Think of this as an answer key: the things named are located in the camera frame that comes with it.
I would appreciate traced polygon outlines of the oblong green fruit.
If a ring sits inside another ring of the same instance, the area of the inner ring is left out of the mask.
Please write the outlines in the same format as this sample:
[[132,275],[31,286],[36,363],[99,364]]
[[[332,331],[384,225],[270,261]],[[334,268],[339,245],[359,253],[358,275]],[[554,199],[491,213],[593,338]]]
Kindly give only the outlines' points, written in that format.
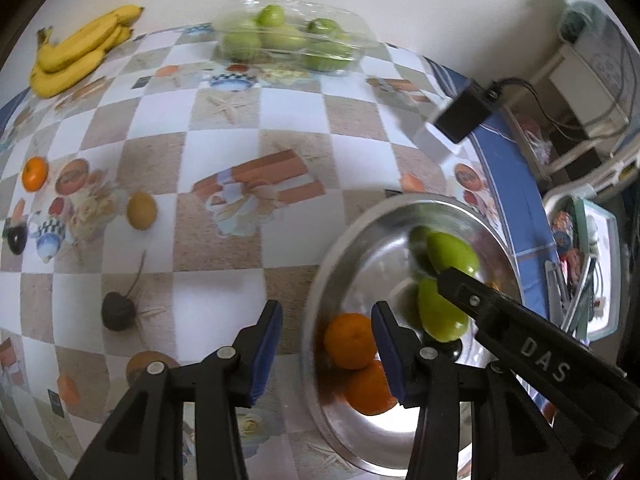
[[457,340],[469,328],[470,318],[439,295],[437,281],[434,278],[424,278],[420,281],[418,309],[424,330],[439,342]]

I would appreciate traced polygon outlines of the round green apple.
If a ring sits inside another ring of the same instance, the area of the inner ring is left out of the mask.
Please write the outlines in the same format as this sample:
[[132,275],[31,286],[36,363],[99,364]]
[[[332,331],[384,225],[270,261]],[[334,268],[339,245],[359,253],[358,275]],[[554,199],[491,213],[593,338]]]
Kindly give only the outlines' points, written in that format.
[[427,233],[426,254],[437,272],[455,268],[474,276],[480,270],[480,259],[474,249],[464,240],[446,232]]

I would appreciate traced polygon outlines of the tan longan fruit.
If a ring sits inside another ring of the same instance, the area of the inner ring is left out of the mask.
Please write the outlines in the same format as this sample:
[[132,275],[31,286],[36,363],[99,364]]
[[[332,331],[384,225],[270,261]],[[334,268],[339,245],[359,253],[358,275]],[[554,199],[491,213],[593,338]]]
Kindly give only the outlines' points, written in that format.
[[157,206],[154,198],[143,192],[137,192],[130,196],[126,211],[127,220],[134,229],[148,230],[156,220]]

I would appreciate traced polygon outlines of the small orange tangerine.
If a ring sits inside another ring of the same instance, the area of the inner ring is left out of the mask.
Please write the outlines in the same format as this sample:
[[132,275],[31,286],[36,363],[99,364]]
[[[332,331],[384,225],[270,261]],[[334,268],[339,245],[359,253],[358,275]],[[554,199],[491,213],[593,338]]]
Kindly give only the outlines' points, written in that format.
[[34,156],[26,160],[22,171],[22,185],[26,192],[35,193],[47,182],[49,165],[47,159]]

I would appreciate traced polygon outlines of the clear box of green fruits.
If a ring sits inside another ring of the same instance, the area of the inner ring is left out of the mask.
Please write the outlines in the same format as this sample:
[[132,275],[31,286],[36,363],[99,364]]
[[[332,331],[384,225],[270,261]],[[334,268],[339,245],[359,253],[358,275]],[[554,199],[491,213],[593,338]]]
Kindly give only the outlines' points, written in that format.
[[223,60],[330,75],[356,70],[378,44],[360,15],[302,0],[232,0],[212,29]]

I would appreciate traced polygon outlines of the green book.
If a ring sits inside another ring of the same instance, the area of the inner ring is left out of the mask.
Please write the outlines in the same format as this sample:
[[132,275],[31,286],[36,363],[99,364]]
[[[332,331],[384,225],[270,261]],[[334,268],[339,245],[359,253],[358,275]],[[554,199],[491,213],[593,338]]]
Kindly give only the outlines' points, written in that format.
[[579,338],[593,342],[614,334],[620,322],[620,237],[612,212],[585,198],[574,197],[572,202],[578,248],[592,258],[592,307],[587,310],[585,328],[579,329]]

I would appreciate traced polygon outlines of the checkered fruit print tablecloth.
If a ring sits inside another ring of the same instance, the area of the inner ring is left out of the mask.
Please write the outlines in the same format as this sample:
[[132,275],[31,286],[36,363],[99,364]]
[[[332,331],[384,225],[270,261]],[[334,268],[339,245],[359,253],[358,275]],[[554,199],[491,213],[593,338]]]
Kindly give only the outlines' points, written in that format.
[[[537,187],[501,117],[438,166],[411,137],[462,85],[448,68],[378,46],[341,77],[220,64],[205,25],[121,44],[52,100],[29,93],[1,113],[1,215],[32,231],[62,212],[61,244],[31,237],[1,252],[1,419],[27,469],[65,479],[149,352],[203,359],[280,301],[283,332],[265,394],[240,419],[254,479],[349,479],[310,418],[299,381],[306,297],[326,252],[360,214],[398,191],[477,208],[511,246],[526,304],[547,307],[554,255]],[[47,182],[26,192],[27,159]],[[150,194],[157,217],[130,226]],[[101,304],[124,294],[134,325],[107,330]]]

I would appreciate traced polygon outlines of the white plastic chair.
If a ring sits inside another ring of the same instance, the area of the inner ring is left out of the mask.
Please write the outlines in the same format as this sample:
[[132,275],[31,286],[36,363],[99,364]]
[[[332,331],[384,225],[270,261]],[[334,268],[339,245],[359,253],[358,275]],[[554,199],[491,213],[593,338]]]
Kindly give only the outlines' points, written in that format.
[[585,176],[555,186],[542,199],[547,219],[551,221],[572,198],[585,198],[596,203],[606,202],[639,177],[639,133],[613,157]]

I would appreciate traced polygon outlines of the black power adapter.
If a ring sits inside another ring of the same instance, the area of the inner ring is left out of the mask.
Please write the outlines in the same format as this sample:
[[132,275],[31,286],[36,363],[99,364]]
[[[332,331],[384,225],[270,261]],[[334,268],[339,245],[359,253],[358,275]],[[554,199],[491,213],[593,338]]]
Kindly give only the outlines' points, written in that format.
[[470,79],[436,117],[434,127],[455,144],[462,142],[494,114],[502,93],[502,84],[494,82],[488,88]]

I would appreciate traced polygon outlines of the white shelf rack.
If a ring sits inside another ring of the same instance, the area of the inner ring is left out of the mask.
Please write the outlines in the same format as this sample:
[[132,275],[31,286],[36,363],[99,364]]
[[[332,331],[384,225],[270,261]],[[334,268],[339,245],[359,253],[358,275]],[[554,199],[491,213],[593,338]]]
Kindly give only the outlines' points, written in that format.
[[639,48],[595,4],[570,4],[560,43],[529,79],[509,88],[506,111],[537,182],[575,180],[639,130]]

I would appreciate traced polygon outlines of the yellow banana bunch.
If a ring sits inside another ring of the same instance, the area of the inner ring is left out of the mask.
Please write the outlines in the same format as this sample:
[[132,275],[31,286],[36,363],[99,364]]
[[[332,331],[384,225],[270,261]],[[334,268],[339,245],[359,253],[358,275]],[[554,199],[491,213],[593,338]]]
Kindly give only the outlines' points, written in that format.
[[127,41],[143,6],[127,4],[85,24],[61,42],[52,42],[52,28],[37,32],[37,52],[29,87],[40,99],[72,88],[94,72],[108,51]]

